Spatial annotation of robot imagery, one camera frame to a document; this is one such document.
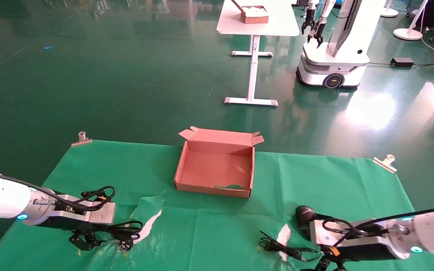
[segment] small box on table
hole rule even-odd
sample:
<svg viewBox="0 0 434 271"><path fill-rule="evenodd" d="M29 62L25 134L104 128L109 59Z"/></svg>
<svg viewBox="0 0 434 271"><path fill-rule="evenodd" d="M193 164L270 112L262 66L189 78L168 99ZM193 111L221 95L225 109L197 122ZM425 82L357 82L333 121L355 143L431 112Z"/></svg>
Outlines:
<svg viewBox="0 0 434 271"><path fill-rule="evenodd" d="M186 139L174 178L175 188L249 198L256 144L264 138L247 132L198 129L179 133Z"/></svg>
<svg viewBox="0 0 434 271"><path fill-rule="evenodd" d="M245 24L267 24L269 22L269 15L264 6L241 6L235 0L232 2L241 11L241 17Z"/></svg>

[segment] green floor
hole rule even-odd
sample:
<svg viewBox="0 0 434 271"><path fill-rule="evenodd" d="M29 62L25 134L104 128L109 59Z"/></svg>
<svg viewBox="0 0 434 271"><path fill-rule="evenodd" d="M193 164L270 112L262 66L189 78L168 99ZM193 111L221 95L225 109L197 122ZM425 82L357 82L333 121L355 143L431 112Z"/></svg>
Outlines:
<svg viewBox="0 0 434 271"><path fill-rule="evenodd" d="M259 59L256 97L279 107L227 105L225 96L247 92L249 59L229 53L248 48L249 37L217 34L219 0L168 0L167 8L107 0L103 14L102 2L66 2L0 0L1 173L43 183L81 130L95 139L182 145L178 132L193 125L260 131L266 141L258 151L392 153L415 209L434 207L434 65L369 67L355 93L336 97L296 82L304 36L265 37L261 50L274 57ZM409 24L404 14L381 19L371 61L433 63L420 41L393 38ZM0 237L11 223L0 221Z"/></svg>

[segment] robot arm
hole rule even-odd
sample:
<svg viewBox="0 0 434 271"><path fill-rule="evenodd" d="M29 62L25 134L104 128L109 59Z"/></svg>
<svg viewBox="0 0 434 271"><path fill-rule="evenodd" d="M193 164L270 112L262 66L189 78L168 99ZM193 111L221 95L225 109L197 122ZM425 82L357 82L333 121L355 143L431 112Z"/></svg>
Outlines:
<svg viewBox="0 0 434 271"><path fill-rule="evenodd" d="M319 0L309 0L307 11L306 11L306 21L303 22L303 26L301 26L301 31L304 34L304 31L308 26L311 29L314 28L316 22L314 21L314 16L316 14L316 7L319 4Z"/></svg>
<svg viewBox="0 0 434 271"><path fill-rule="evenodd" d="M403 217L406 215L349 223L317 214L308 206L296 209L306 239L324 252L315 271L325 271L330 262L345 270L346 261L407 259L411 253L434 253L434 210Z"/></svg>
<svg viewBox="0 0 434 271"><path fill-rule="evenodd" d="M322 12L319 19L317 20L317 23L311 27L311 30L308 34L308 43L311 38L315 38L317 40L317 47L319 47L322 44L322 31L324 30L324 26L326 26L327 17L331 13L331 10L333 9L335 3L336 0L325 0L324 7L322 8ZM306 26L307 26L307 22L308 22L308 15L306 15L306 23L305 23Z"/></svg>
<svg viewBox="0 0 434 271"><path fill-rule="evenodd" d="M106 195L105 189L112 189L112 194ZM139 238L143 224L133 220L112 225L116 208L111 201L114 195L115 189L107 186L82 192L82 198L77 198L0 175L0 218L17 218L26 225L71 230L73 235L69 241L81 250L99 246L103 241L98 240L95 233L110 230L114 237L118 235L120 250L126 251ZM132 223L140 227L125 227Z"/></svg>

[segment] white tissue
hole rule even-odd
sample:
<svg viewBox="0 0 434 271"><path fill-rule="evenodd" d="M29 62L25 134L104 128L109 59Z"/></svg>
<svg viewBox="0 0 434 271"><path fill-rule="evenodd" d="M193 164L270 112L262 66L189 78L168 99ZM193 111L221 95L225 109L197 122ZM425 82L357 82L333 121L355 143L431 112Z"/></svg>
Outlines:
<svg viewBox="0 0 434 271"><path fill-rule="evenodd" d="M242 7L247 17L265 17L267 16L267 11L263 8L258 7Z"/></svg>

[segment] box flap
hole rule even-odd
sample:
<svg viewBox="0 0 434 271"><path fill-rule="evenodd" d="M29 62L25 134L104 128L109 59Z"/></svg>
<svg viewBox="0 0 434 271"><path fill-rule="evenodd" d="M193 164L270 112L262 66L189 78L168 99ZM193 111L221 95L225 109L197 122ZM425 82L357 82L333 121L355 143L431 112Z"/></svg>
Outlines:
<svg viewBox="0 0 434 271"><path fill-rule="evenodd" d="M235 144L243 146L255 146L264 142L264 137L259 132L250 134L248 132L230 132L221 130L199 129L190 127L191 130L184 130L179 135L188 141L215 142L222 144Z"/></svg>

